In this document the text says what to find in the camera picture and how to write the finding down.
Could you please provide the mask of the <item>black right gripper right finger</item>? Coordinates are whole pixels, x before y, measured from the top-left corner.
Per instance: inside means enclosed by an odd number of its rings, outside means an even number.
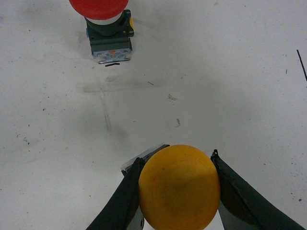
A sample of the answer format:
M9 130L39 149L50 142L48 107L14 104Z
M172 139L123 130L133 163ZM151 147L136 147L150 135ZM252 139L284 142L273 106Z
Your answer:
M215 149L211 160L221 187L219 214L225 230L303 230L228 166Z

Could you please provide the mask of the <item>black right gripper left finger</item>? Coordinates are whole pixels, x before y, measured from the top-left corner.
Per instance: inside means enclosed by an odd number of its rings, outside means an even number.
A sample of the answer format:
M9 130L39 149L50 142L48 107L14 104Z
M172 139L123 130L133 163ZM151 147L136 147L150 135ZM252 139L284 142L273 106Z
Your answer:
M88 230L142 230L144 217L139 208L139 177L144 160L136 158L120 185Z

